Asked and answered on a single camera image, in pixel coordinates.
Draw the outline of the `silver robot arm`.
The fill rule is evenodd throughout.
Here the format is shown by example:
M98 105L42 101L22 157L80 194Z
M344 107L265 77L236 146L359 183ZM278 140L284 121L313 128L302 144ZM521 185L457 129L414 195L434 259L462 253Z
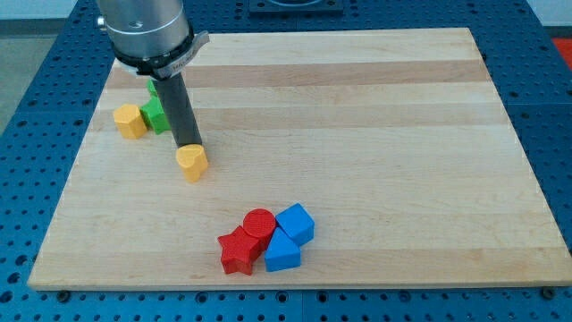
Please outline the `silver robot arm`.
M170 79L209 41L195 33L181 0L97 0L98 27L111 39L128 71L156 81Z

